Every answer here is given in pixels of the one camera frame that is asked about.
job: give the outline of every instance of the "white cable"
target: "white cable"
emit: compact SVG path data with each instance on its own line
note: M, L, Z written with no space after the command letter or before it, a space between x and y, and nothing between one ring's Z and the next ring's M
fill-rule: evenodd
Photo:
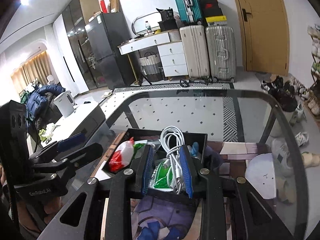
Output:
M176 146L170 148L170 139L176 138ZM185 144L182 131L175 126L168 126L163 129L160 135L160 142L162 148L167 153L167 160L164 162L165 167L170 167L167 173L167 185L171 187L177 195L180 194L183 188L182 168L179 162L179 150ZM172 182L170 183L169 177L172 174Z

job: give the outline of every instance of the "screw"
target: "screw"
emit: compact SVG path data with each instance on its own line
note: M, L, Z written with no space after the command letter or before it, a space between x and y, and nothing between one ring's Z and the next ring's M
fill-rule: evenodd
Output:
M201 170L200 170L200 173L201 174L203 174L203 175L207 175L207 174L209 174L209 170L208 169L206 169L206 168L202 168Z
M89 184L89 185L93 185L93 184L95 184L97 182L97 179L96 178L89 178L88 180L87 180L87 183Z
M244 177L238 177L237 178L238 183L244 184L246 182L246 179Z
M131 175L133 173L132 169L125 169L123 172L125 175Z

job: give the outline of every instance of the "stack of boxes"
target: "stack of boxes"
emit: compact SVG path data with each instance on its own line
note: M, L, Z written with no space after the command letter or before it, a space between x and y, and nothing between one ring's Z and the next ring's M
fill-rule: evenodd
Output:
M223 15L218 0L199 0L199 2L208 26L227 25L227 18Z

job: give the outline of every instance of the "white drawer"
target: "white drawer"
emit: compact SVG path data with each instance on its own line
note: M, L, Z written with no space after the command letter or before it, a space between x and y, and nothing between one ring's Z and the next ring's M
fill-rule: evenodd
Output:
M166 77L188 76L186 64L163 67L163 70Z
M122 45L119 50L122 55L137 51L139 49L144 49L152 46L157 46L159 44L169 43L170 38L168 33L160 33L152 36L142 38L125 45Z
M184 53L163 56L160 58L163 67L186 64L186 58L184 56Z
M182 42L172 42L158 46L159 55L167 56L172 54L184 53Z

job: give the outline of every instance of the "blue puffer jacket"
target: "blue puffer jacket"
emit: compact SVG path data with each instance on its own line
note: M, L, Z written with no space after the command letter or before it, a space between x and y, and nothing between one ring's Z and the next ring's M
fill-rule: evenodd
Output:
M40 111L45 108L47 104L47 98L44 96L45 93L52 93L55 96L60 95L62 92L66 91L65 88L56 86L56 85L46 85L42 86L38 90L33 91L29 99L26 103L26 106L29 110L29 112L32 115L32 118L34 119L37 117L37 115L40 113Z

